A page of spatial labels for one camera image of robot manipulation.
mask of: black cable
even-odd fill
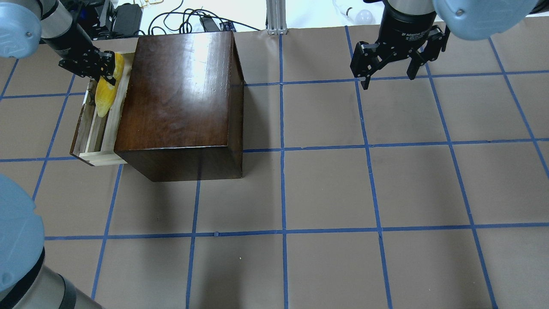
[[[148,35],[151,35],[151,30],[152,30],[152,27],[153,27],[153,23],[160,17],[162,16],[168,16],[170,14],[177,14],[177,15],[183,15],[183,23],[180,25],[180,27],[178,29],[172,29],[172,28],[169,28],[169,30],[171,31],[178,31],[179,33],[190,33],[190,32],[185,32],[185,28],[186,29],[190,29],[190,31],[192,31],[192,25],[189,23],[189,19],[191,16],[204,16],[205,14],[199,14],[199,13],[210,13],[212,15],[214,15],[215,18],[217,18],[218,20],[220,20],[221,22],[223,21],[230,21],[232,23],[235,23],[235,24],[238,24],[238,25],[242,25],[242,26],[245,26],[245,27],[248,27],[250,29],[253,29],[253,30],[256,30],[256,31],[261,31],[260,29],[258,28],[255,28],[255,27],[252,27],[250,25],[247,25],[247,24],[243,24],[243,23],[240,23],[238,21],[234,21],[234,20],[231,20],[231,19],[227,19],[227,18],[223,18],[223,17],[219,17],[217,16],[217,14],[211,12],[211,11],[208,11],[208,10],[204,10],[204,9],[186,9],[184,12],[173,12],[173,11],[170,11],[170,12],[164,12],[164,13],[161,13],[161,14],[158,14],[157,16],[155,16],[153,18],[153,20],[150,22],[149,24],[149,27],[148,27],[148,31],[147,31],[147,34]]]
[[[182,7],[182,6],[183,6],[183,1],[184,1],[184,0],[181,0],[181,3],[177,6],[177,8],[171,10],[170,13],[175,13],[175,11],[176,11],[177,9],[179,9],[180,7]],[[164,17],[164,26],[166,26],[166,28],[168,28],[168,29],[171,30],[171,31],[178,31],[178,29],[172,29],[172,28],[170,28],[168,25],[166,25],[166,20],[168,19],[168,17],[170,17],[169,14],[166,15],[166,17]]]
[[[162,31],[164,32],[164,34],[168,34],[168,33],[166,32],[166,30],[164,30],[164,28],[158,27],[158,26],[154,26],[154,27],[150,30],[150,32],[151,32],[152,35],[154,35],[154,29],[160,29],[160,30],[162,30]]]

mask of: blue tape grid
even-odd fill
[[[425,64],[425,68],[427,69],[427,74],[430,76],[431,75],[431,70],[429,69],[429,65]],[[446,139],[447,139],[447,144],[448,144],[448,147],[450,148],[450,154],[452,156],[453,166],[456,170],[457,180],[460,184],[461,194],[463,196],[463,202],[465,204],[465,208],[466,208],[466,211],[467,211],[467,216],[469,217],[469,225],[470,225],[471,231],[473,232],[473,239],[474,239],[474,242],[475,242],[475,246],[477,247],[477,253],[478,253],[479,261],[480,261],[480,267],[482,268],[482,271],[483,271],[484,280],[486,282],[486,287],[488,289],[488,295],[490,296],[490,302],[492,303],[492,308],[496,309],[497,308],[496,298],[494,296],[494,291],[492,290],[492,284],[490,282],[490,277],[488,275],[488,270],[486,269],[486,263],[484,262],[484,255],[482,253],[482,248],[480,247],[480,241],[479,241],[478,234],[477,234],[477,228],[475,227],[475,222],[473,220],[473,214],[472,214],[471,208],[469,206],[469,199],[467,198],[467,193],[465,191],[465,186],[463,185],[463,179],[461,178],[460,167],[457,163],[456,153],[453,149],[452,139],[450,138],[450,133],[448,131],[448,126],[446,125],[446,120],[444,119],[444,114],[442,112],[442,107],[440,105],[439,96],[436,92],[435,83],[434,83],[434,80],[433,80],[432,77],[429,78],[429,82],[431,84],[431,89],[433,90],[433,95],[435,97],[435,102],[436,102],[436,108],[439,111],[440,120],[442,121],[442,127],[444,128],[444,134],[446,135]]]
[[[351,43],[351,36],[349,34],[349,27],[345,26],[345,34],[347,35],[347,44],[349,45],[349,53],[352,58],[353,50]],[[358,80],[355,80],[356,100],[358,104],[358,114],[360,116],[360,126],[362,129],[362,137],[364,139],[364,145],[369,145],[368,135],[366,133],[366,126],[364,125],[364,115],[362,113],[362,101],[360,100],[360,88],[358,86]],[[381,217],[379,215],[379,207],[376,193],[376,182],[374,181],[374,173],[372,170],[372,160],[370,156],[370,147],[365,146],[366,150],[366,162],[368,165],[368,176],[370,179],[370,187],[372,190],[372,199],[374,204],[374,213],[376,214],[376,228],[378,232],[379,252],[381,256],[381,265],[383,270],[383,280],[385,283],[385,294],[387,297],[387,306],[389,309],[393,309],[393,300],[391,298],[391,287],[389,284],[389,273],[387,271],[387,262],[385,259],[385,246],[383,244],[383,227],[381,224]]]
[[[352,56],[352,45],[350,41],[350,35],[349,35],[349,29],[348,27],[345,27],[345,32],[349,44],[349,51]],[[384,231],[421,231],[421,230],[457,230],[457,229],[471,229],[474,236],[475,245],[477,247],[481,267],[483,270],[483,275],[486,281],[486,285],[488,287],[490,300],[492,303],[493,308],[497,308],[497,303],[494,297],[494,293],[491,287],[490,278],[488,275],[488,271],[486,269],[485,261],[483,258],[482,250],[480,247],[480,242],[478,240],[477,235],[477,229],[496,229],[496,228],[530,228],[530,227],[549,227],[549,222],[536,222],[536,223],[505,223],[505,224],[475,224],[473,215],[470,210],[470,206],[467,200],[467,193],[464,189],[463,180],[461,178],[461,173],[459,170],[459,166],[457,163],[457,159],[453,150],[453,145],[472,145],[472,144],[499,144],[499,143],[515,143],[515,142],[531,142],[534,144],[536,151],[540,157],[541,164],[544,168],[544,171],[549,178],[549,169],[547,167],[547,163],[545,161],[545,158],[543,157],[543,154],[541,153],[541,150],[539,148],[538,142],[547,142],[549,141],[549,137],[546,138],[536,138],[527,119],[526,116],[522,110],[522,107],[520,105],[520,102],[514,92],[514,89],[509,81],[508,76],[509,75],[522,75],[522,74],[548,74],[549,70],[535,70],[535,71],[505,71],[503,64],[500,60],[500,57],[497,53],[497,50],[494,46],[494,43],[491,39],[489,39],[492,50],[494,52],[494,55],[498,61],[498,64],[500,66],[501,72],[496,73],[475,73],[475,74],[440,74],[440,75],[433,75],[430,72],[430,69],[428,65],[426,65],[427,69],[427,75],[418,76],[417,78],[426,78],[429,79],[429,82],[431,84],[433,95],[435,97],[435,101],[437,103],[437,108],[439,110],[439,114],[441,117],[441,121],[445,130],[446,134],[446,141],[439,141],[439,142],[421,142],[421,143],[393,143],[393,144],[369,144],[367,139],[367,133],[365,129],[364,124],[364,117],[362,114],[362,107],[361,107],[361,100],[360,100],[360,89],[358,86],[358,79],[332,79],[332,80],[310,80],[310,81],[284,81],[283,80],[283,46],[282,46],[282,36],[279,35],[279,69],[280,69],[280,76],[279,76],[279,82],[268,82],[268,83],[256,83],[256,84],[246,84],[246,86],[254,87],[254,86],[274,86],[278,85],[280,89],[280,117],[281,117],[281,147],[280,148],[265,148],[265,149],[248,149],[244,150],[246,153],[255,153],[255,152],[280,152],[281,153],[281,196],[282,196],[282,229],[280,230],[259,230],[259,231],[236,231],[236,232],[215,232],[215,233],[197,233],[197,220],[198,220],[198,207],[199,207],[199,195],[200,195],[200,182],[197,181],[197,189],[195,193],[195,205],[194,205],[194,216],[193,216],[193,229],[191,233],[176,233],[176,234],[135,234],[135,235],[109,235],[109,227],[110,227],[110,221],[113,214],[114,204],[116,201],[116,195],[120,183],[121,178],[121,172],[122,172],[122,165],[119,166],[118,173],[116,176],[115,185],[113,188],[113,195],[111,199],[111,204],[109,208],[109,213],[107,217],[107,223],[105,225],[105,232],[103,235],[70,235],[70,236],[47,236],[46,240],[102,240],[102,246],[100,250],[100,255],[98,259],[97,269],[96,269],[96,276],[94,278],[93,283],[93,290],[92,290],[92,298],[95,297],[97,292],[97,285],[98,280],[100,276],[101,266],[103,262],[103,256],[105,251],[105,246],[107,243],[107,240],[109,239],[151,239],[151,238],[190,238],[191,239],[191,247],[189,252],[189,271],[188,271],[188,278],[187,278],[187,291],[186,291],[186,308],[189,307],[189,300],[191,296],[191,283],[192,283],[192,270],[193,270],[193,261],[194,261],[194,248],[195,248],[195,240],[197,237],[230,237],[230,236],[247,236],[247,235],[273,235],[273,234],[281,234],[283,236],[283,271],[284,271],[284,308],[289,308],[289,301],[288,301],[288,257],[287,257],[287,235],[288,234],[317,234],[317,233],[378,233],[379,235],[379,247],[380,247],[380,254],[382,258],[382,268],[383,268],[383,275],[384,275],[384,281],[385,281],[385,290],[386,290],[386,296],[387,296],[387,303],[388,307],[392,308],[392,300],[391,300],[391,294],[390,294],[390,284],[389,284],[389,278],[388,278],[388,271],[385,261],[385,253],[384,253],[384,245],[383,245],[383,232]],[[71,93],[71,88],[74,82],[75,77],[73,76],[69,88],[66,93],[47,93],[47,94],[41,94],[41,95],[21,95],[21,96],[5,96],[6,90],[8,88],[9,82],[11,81],[13,74],[16,70],[17,64],[19,60],[17,59],[10,71],[8,80],[2,89],[2,92],[0,93],[0,101],[2,100],[8,100],[8,99],[14,99],[14,98],[35,98],[35,97],[65,97],[65,100],[63,102],[63,106],[61,108],[61,111],[59,112],[59,117],[57,119],[57,123],[52,135],[52,138],[49,143],[48,151],[46,153],[45,157],[39,157],[39,158],[14,158],[14,159],[0,159],[0,163],[2,162],[32,162],[32,161],[40,161],[43,162],[42,169],[40,172],[40,175],[38,177],[38,181],[35,187],[35,191],[33,193],[33,199],[36,198],[38,194],[38,190],[40,188],[40,184],[43,178],[43,174],[47,165],[48,161],[68,161],[68,160],[75,160],[74,157],[50,157],[50,153],[54,144],[55,137],[57,135],[57,131],[59,129],[60,121],[63,117],[63,113],[66,107],[67,100],[69,96],[78,96],[78,95],[84,95],[83,92],[73,92]],[[444,119],[444,114],[442,112],[440,101],[438,99],[438,94],[436,92],[436,87],[434,85],[433,79],[435,78],[455,78],[455,77],[467,77],[467,76],[503,76],[506,84],[509,88],[509,91],[511,92],[513,99],[515,101],[515,104],[517,106],[517,109],[520,112],[520,115],[523,119],[523,122],[528,130],[528,133],[530,135],[530,139],[515,139],[515,140],[494,140],[494,141],[486,141],[486,140],[476,140],[476,141],[452,141],[450,138],[450,134],[448,132],[446,121]],[[383,78],[372,78],[372,80],[398,80],[398,79],[407,79],[406,76],[395,76],[395,77],[383,77]],[[358,111],[360,115],[361,120],[361,129],[364,139],[363,145],[342,145],[342,146],[319,146],[319,147],[284,147],[284,96],[283,96],[283,86],[284,85],[296,85],[296,84],[321,84],[321,83],[334,83],[334,82],[354,82],[355,83],[355,89],[356,89],[356,95],[357,95],[357,104],[358,104]],[[369,149],[374,147],[409,147],[409,146],[432,146],[432,145],[448,145],[452,160],[455,166],[456,174],[458,177],[458,181],[460,184],[460,188],[462,190],[463,199],[465,201],[467,213],[469,215],[469,225],[438,225],[438,226],[416,226],[416,227],[383,227],[381,225],[381,220],[379,217],[379,209],[377,204],[377,196],[376,196],[376,187],[375,187],[375,181],[374,181],[374,175],[372,173],[372,166],[371,166],[371,160],[369,155]],[[285,176],[284,176],[284,154],[285,151],[308,151],[308,150],[327,150],[327,149],[350,149],[350,148],[364,148],[366,151],[366,158],[367,158],[367,168],[368,173],[370,177],[370,183],[371,183],[371,190],[372,190],[372,196],[373,196],[373,202],[374,202],[374,211],[376,213],[376,227],[364,227],[364,228],[339,228],[339,229],[294,229],[289,230],[286,227],[286,205],[285,205]]]

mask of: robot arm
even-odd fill
[[[101,52],[59,0],[0,0],[0,57],[24,58],[40,38],[61,56],[59,66],[115,85],[114,52]]]
[[[378,2],[381,0],[364,0]],[[388,63],[411,58],[407,75],[416,77],[427,61],[446,50],[450,29],[465,40],[482,40],[504,32],[529,13],[549,10],[549,0],[383,0],[385,9],[375,43],[355,46],[351,71],[368,89],[370,78]],[[444,32],[433,25],[436,15],[446,22]]]

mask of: yellow sponge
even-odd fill
[[[116,97],[116,92],[118,90],[118,84],[122,78],[122,72],[124,70],[124,58],[119,53],[114,53],[115,56],[115,67],[114,67],[114,78],[116,79],[115,85],[111,85],[105,80],[104,77],[99,79],[97,83],[96,90],[96,111],[97,116],[105,117],[109,112],[110,107],[113,106],[114,98]]]

